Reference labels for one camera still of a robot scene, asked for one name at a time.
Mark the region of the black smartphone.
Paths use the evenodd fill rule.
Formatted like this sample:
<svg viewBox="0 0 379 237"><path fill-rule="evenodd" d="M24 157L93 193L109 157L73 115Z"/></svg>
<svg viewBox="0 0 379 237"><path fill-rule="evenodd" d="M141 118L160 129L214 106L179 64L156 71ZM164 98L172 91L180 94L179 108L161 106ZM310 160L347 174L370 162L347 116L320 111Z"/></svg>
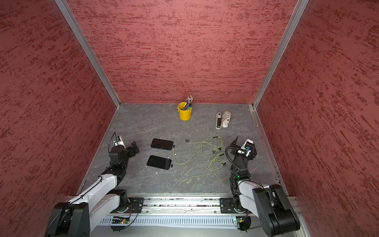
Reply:
<svg viewBox="0 0 379 237"><path fill-rule="evenodd" d="M147 161L147 166L169 170L172 165L172 160L168 158L151 155Z"/></svg>
<svg viewBox="0 0 379 237"><path fill-rule="evenodd" d="M174 146L173 141L157 139L157 138L154 138L151 143L151 148L155 148L155 149L172 150L173 146Z"/></svg>

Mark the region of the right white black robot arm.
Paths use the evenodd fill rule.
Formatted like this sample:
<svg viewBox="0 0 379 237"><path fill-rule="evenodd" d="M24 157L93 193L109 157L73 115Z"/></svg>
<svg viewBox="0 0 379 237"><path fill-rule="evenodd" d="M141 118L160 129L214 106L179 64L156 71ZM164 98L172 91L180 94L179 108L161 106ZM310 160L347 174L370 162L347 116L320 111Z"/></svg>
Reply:
<svg viewBox="0 0 379 237"><path fill-rule="evenodd" d="M283 188L278 184L263 185L252 180L248 162L257 155L255 143L247 139L239 146L237 141L236 138L225 148L225 155L231 163L232 207L237 212L247 211L258 217L268 237L300 230L300 220Z"/></svg>

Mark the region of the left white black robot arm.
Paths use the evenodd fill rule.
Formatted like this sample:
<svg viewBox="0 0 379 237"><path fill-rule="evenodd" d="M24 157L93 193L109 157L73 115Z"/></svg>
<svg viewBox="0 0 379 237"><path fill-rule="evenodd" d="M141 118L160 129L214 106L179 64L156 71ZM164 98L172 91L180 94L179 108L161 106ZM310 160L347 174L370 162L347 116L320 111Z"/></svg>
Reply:
<svg viewBox="0 0 379 237"><path fill-rule="evenodd" d="M132 203L126 190L116 187L126 175L129 159L139 153L136 142L109 150L110 165L89 188L52 210L46 237L88 237L111 212L132 214Z"/></svg>

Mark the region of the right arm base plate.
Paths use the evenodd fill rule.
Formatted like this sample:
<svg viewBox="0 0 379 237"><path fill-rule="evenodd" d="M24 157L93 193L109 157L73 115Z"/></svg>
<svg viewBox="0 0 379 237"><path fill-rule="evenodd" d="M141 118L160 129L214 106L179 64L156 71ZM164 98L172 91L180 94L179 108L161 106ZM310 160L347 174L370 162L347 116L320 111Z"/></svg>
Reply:
<svg viewBox="0 0 379 237"><path fill-rule="evenodd" d="M247 214L247 209L235 207L233 198L220 198L220 210L223 214Z"/></svg>

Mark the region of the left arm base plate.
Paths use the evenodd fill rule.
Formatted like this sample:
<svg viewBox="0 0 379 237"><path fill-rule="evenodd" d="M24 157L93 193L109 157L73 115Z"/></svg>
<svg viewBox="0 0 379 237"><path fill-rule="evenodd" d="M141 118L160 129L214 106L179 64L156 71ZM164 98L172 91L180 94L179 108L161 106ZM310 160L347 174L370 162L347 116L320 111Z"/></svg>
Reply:
<svg viewBox="0 0 379 237"><path fill-rule="evenodd" d="M121 200L119 207L115 210L116 213L141 213L143 208L144 198L128 198Z"/></svg>

